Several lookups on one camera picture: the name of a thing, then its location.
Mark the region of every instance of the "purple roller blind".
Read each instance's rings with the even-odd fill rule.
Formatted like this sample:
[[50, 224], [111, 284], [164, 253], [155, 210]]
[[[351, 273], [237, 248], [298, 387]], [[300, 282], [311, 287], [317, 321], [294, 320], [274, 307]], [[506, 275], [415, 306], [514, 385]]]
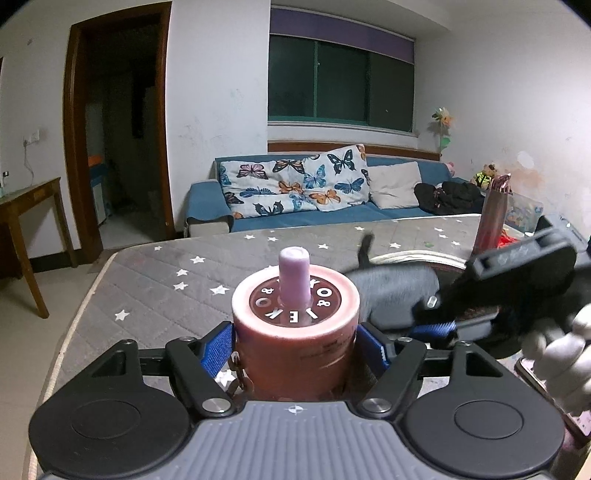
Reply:
[[271, 34], [339, 43], [414, 64], [412, 40], [342, 18], [271, 8]]

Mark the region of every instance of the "sofa backrest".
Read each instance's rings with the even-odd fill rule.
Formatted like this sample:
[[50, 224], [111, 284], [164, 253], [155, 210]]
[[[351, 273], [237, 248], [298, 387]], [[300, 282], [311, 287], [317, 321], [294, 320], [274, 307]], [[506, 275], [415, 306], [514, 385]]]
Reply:
[[[311, 154], [267, 154], [267, 155], [242, 155], [239, 157], [220, 157], [216, 158], [214, 162], [215, 176], [219, 179], [217, 172], [219, 166], [226, 161], [243, 161], [245, 163], [266, 163], [270, 161], [283, 160], [286, 158], [292, 160], [303, 160], [308, 158]], [[421, 160], [419, 158], [402, 158], [402, 157], [377, 157], [374, 155], [367, 155], [368, 167], [378, 167], [382, 165], [397, 165], [415, 161], [418, 163], [418, 169], [421, 172], [421, 179], [423, 183], [430, 185], [437, 185], [444, 181], [451, 180], [452, 176], [445, 163], [433, 160]]]

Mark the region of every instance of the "table leg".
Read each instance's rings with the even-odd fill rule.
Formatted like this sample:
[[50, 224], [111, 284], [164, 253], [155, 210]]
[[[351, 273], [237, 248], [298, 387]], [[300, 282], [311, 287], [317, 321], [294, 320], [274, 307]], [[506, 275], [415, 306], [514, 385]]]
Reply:
[[64, 242], [66, 242], [66, 250], [68, 252], [68, 255], [70, 256], [70, 262], [72, 264], [72, 267], [76, 268], [78, 266], [78, 262], [76, 261], [76, 255], [74, 254], [74, 246], [72, 245], [70, 231], [68, 230], [66, 213], [64, 212], [64, 204], [61, 202], [61, 190], [59, 180], [56, 183], [57, 185], [54, 186], [53, 200], [56, 203], [57, 220], [60, 224], [61, 232], [64, 236]]
[[33, 295], [33, 299], [37, 304], [37, 309], [39, 310], [39, 316], [43, 319], [49, 317], [49, 312], [47, 307], [45, 306], [45, 302], [43, 301], [43, 297], [41, 296], [41, 291], [39, 290], [39, 286], [37, 285], [37, 280], [35, 280], [35, 274], [33, 273], [33, 268], [31, 266], [31, 262], [29, 261], [29, 257], [27, 254], [27, 246], [25, 245], [25, 239], [22, 237], [22, 230], [21, 224], [18, 221], [18, 217], [16, 215], [11, 215], [8, 219], [8, 227], [10, 228], [10, 236], [12, 237], [12, 244], [14, 245], [14, 250], [17, 253], [18, 261], [21, 264], [22, 273], [29, 284], [29, 289], [31, 290], [31, 294]]

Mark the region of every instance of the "white gloved hand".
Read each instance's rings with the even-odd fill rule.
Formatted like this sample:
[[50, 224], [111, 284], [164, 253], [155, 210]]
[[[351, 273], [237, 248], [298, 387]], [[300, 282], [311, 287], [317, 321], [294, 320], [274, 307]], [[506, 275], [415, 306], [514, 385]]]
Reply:
[[591, 406], [591, 345], [585, 347], [591, 340], [591, 303], [579, 311], [564, 337], [546, 345], [543, 331], [544, 326], [534, 325], [521, 342], [523, 354], [534, 360], [536, 377], [545, 380], [556, 403], [578, 416]]

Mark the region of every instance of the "blue sofa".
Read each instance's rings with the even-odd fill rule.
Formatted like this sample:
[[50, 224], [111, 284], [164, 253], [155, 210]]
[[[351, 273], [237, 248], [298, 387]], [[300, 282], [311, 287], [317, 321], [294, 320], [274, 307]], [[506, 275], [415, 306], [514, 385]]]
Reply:
[[[215, 161], [216, 172], [218, 166], [225, 161], [244, 161], [249, 163], [262, 163], [283, 158], [300, 160], [308, 157], [304, 154], [269, 154], [250, 155], [241, 157], [222, 157]], [[368, 167], [381, 165], [395, 165], [408, 161], [418, 162], [423, 183], [437, 185], [444, 181], [464, 181], [453, 179], [444, 163], [431, 160], [417, 160], [413, 158], [373, 157], [367, 156]], [[189, 191], [186, 225], [210, 222], [219, 219], [227, 219], [229, 230], [242, 232], [247, 230], [259, 230], [269, 228], [286, 228], [304, 225], [325, 225], [328, 223], [356, 223], [371, 222], [374, 220], [401, 219], [420, 216], [431, 216], [420, 208], [400, 208], [380, 210], [374, 203], [356, 205], [334, 212], [308, 211], [285, 213], [269, 217], [245, 218], [234, 220], [230, 209], [223, 197], [222, 187], [215, 180], [200, 181], [194, 183]]]

